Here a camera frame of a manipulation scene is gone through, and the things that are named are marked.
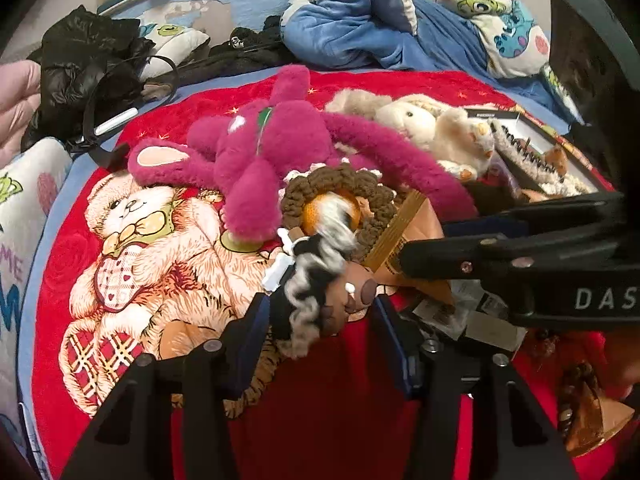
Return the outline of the gold triangular snack packet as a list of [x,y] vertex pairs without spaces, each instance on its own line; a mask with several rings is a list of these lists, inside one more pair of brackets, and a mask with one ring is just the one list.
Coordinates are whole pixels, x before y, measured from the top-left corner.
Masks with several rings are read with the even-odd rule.
[[400,267],[399,253],[409,242],[438,240],[444,233],[430,200],[420,192],[411,191],[397,214],[364,258],[378,286],[411,287],[443,304],[452,304],[451,287],[446,280],[409,278]]

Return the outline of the black white fuzzy scrunchie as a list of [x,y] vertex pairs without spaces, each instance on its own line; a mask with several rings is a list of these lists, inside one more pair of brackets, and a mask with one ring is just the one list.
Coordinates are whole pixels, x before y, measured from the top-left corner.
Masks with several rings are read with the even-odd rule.
[[373,304],[378,282],[352,261],[356,248],[355,233],[335,212],[316,234],[293,243],[293,263],[270,295],[271,333],[282,356],[306,356],[318,339],[337,334]]

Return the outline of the black framed box lid tray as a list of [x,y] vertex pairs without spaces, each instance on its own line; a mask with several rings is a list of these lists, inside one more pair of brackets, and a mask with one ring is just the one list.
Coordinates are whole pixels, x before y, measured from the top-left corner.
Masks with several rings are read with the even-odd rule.
[[570,197],[611,189],[584,156],[552,128],[520,110],[468,108],[469,116],[487,122],[500,160],[521,188],[550,197]]

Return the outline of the black white crochet headband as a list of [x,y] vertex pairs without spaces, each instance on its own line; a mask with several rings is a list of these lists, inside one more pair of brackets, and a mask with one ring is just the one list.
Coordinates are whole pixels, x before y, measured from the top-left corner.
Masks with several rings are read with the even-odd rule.
[[559,144],[538,153],[530,146],[529,139],[517,138],[497,119],[491,119],[489,127],[498,152],[547,195],[570,196],[575,191],[574,185],[567,180],[568,159]]

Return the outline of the red teddy bear blanket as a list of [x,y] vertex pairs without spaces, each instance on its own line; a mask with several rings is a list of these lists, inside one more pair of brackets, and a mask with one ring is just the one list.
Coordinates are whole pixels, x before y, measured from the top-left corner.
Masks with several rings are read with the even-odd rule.
[[[120,135],[121,143],[135,146],[144,139],[186,140],[195,118],[233,117],[241,105],[267,99],[276,76],[273,70],[220,78],[179,90],[176,104],[147,112]],[[424,93],[448,104],[532,112],[533,104],[520,108],[516,98],[491,89],[464,73],[332,73],[311,72],[308,101],[322,107],[343,88],[387,91],[393,96]],[[197,188],[160,187],[151,203],[106,226],[111,204],[127,206],[144,195],[127,171],[96,169],[86,156],[74,162],[61,196],[47,222],[47,240],[41,242],[35,263],[39,285],[29,285],[36,300],[27,300],[35,312],[35,343],[27,381],[32,395],[32,421],[53,479],[225,479],[216,466],[216,452],[202,448],[206,470],[195,477],[186,473],[183,410],[152,402],[154,436],[136,447],[141,458],[126,458],[134,440],[134,393],[125,388],[116,402],[115,415],[98,431],[91,462],[78,474],[65,466],[89,428],[93,416],[134,360],[144,352],[173,358],[217,337],[232,307],[245,309],[260,289],[262,274],[273,263],[279,245],[269,242],[247,255],[231,255],[221,245],[222,197]],[[140,235],[139,218],[159,211],[166,219],[158,232]],[[168,268],[151,276],[150,284],[134,275],[134,264],[160,262],[167,254]],[[158,322],[158,336],[142,336],[154,314],[174,312]],[[488,419],[475,431],[473,418],[480,409],[468,396],[460,396],[459,417],[440,426],[419,420],[419,401],[406,400],[395,386],[390,360],[384,356],[382,336],[369,320],[348,323],[341,335],[322,339],[306,358],[292,361],[265,349],[267,363],[259,372],[262,393],[257,404],[245,404],[243,413],[229,419],[228,439],[220,453],[231,457],[238,479],[480,479],[484,468],[475,459],[480,452],[498,452],[490,444]],[[531,354],[533,341],[515,358],[515,370],[537,397],[541,408],[554,418],[556,382],[563,367],[585,359],[605,365],[603,336],[574,333],[558,341],[555,352],[543,359]],[[487,454],[480,453],[484,460]],[[639,479],[639,423],[630,422],[617,436],[586,456],[573,460],[572,471],[544,466],[532,479],[609,479],[614,466],[623,465],[626,476]],[[141,472],[134,477],[134,472]]]

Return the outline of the cream plush bunny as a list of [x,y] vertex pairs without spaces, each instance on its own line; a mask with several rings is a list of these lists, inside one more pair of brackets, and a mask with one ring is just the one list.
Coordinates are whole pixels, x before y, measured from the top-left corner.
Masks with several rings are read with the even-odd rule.
[[462,182],[483,177],[496,154],[487,120],[425,94],[394,99],[361,89],[343,89],[324,109],[396,130],[420,150],[431,153],[442,168]]

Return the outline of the brown crochet scrunchie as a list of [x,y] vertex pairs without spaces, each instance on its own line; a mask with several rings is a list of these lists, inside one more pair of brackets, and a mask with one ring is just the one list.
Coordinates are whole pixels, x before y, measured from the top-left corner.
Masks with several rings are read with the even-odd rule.
[[318,165],[303,174],[292,171],[280,191],[282,226],[314,234],[320,204],[333,195],[340,196],[352,208],[350,228],[357,240],[352,258],[363,263],[397,212],[396,193],[381,179],[378,170],[356,169],[349,162]]

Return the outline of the blue monster print comforter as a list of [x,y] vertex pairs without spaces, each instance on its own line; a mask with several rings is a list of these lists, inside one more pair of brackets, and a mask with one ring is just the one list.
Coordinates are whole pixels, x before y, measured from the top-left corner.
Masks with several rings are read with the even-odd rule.
[[290,0],[281,35],[313,66],[457,70],[566,122],[579,117],[550,66],[550,41],[521,0]]

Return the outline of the magenta plush bear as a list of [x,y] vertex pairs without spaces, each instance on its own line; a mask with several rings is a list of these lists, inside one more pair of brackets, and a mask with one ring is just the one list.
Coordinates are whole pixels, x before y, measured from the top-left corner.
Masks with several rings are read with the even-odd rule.
[[234,116],[202,117],[186,142],[145,139],[128,157],[138,185],[194,186],[224,196],[224,223],[242,242],[264,242],[282,224],[280,191],[292,171],[336,162],[336,144],[356,148],[385,177],[431,202],[444,221],[471,219],[477,210],[463,185],[395,130],[361,117],[318,110],[307,99],[310,71],[279,70],[270,97]]

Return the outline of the white pen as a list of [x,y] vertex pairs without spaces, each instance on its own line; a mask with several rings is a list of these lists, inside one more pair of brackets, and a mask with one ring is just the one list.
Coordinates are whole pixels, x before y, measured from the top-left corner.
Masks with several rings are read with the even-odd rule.
[[128,124],[130,120],[133,120],[138,113],[137,107],[130,107],[128,110],[124,110],[116,116],[102,122],[102,124],[95,126],[88,133],[84,133],[82,138],[87,142],[105,141],[112,132],[119,132],[119,130]]

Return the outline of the pink quilted jacket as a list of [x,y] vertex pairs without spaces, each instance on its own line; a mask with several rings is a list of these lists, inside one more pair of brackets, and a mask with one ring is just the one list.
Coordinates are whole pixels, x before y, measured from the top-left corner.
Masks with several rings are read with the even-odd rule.
[[41,102],[40,65],[23,60],[0,68],[0,167],[21,151],[21,140]]

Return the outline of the black plastic bag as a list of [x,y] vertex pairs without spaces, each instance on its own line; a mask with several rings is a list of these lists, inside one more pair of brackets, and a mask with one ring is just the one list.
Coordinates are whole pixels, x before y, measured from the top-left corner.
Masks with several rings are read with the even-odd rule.
[[26,152],[44,138],[74,142],[82,136],[90,96],[94,122],[119,114],[140,96],[139,72],[153,43],[137,18],[113,20],[78,6],[52,25],[29,55],[41,68],[41,103],[21,140]]

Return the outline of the small monster print pillow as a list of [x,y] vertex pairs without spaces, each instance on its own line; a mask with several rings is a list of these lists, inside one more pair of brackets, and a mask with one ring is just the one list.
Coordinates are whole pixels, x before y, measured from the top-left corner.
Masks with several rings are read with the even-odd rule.
[[151,40],[154,44],[151,49],[152,56],[146,61],[140,74],[142,81],[147,81],[172,71],[171,65],[161,60],[161,56],[168,58],[175,66],[178,66],[194,50],[209,42],[209,36],[205,32],[175,24],[150,23],[142,25],[140,27],[140,36]]

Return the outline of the black clothing pile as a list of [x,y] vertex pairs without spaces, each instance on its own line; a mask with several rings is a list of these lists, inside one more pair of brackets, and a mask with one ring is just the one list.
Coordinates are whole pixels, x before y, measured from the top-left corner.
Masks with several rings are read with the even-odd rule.
[[281,18],[270,15],[262,29],[237,27],[222,44],[208,49],[208,55],[198,54],[193,61],[184,61],[177,73],[154,77],[150,84],[168,84],[183,87],[218,77],[231,77],[292,64],[294,54],[288,50],[281,37]]

